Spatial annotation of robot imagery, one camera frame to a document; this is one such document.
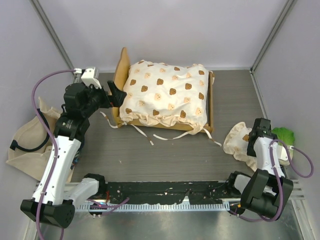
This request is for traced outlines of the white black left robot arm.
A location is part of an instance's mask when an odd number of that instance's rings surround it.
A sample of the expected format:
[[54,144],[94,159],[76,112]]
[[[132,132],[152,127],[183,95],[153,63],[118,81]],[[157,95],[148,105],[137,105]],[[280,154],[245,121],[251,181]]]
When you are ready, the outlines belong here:
[[107,82],[110,92],[93,84],[72,83],[63,96],[63,112],[53,132],[53,146],[42,179],[31,199],[24,199],[21,211],[37,226],[47,224],[67,228],[75,210],[93,196],[100,200],[107,192],[104,176],[88,173],[72,190],[65,193],[65,185],[72,162],[81,148],[90,126],[89,118],[98,109],[120,107],[126,93],[112,80]]

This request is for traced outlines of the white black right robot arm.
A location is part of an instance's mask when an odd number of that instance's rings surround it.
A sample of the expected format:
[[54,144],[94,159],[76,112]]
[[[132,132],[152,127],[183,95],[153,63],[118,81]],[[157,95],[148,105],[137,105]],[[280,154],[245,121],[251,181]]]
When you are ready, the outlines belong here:
[[271,121],[256,118],[248,135],[247,155],[256,157],[257,169],[251,177],[235,171],[226,184],[226,193],[240,197],[240,207],[252,211],[265,221],[276,221],[293,191],[294,184],[281,169],[277,135],[272,133]]

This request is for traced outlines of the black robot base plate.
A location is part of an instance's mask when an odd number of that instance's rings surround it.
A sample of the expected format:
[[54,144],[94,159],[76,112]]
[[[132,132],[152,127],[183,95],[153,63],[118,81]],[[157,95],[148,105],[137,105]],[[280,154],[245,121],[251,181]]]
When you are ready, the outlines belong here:
[[227,181],[109,182],[106,195],[112,204],[129,198],[132,205],[179,205],[185,198],[192,205],[218,204],[241,197]]

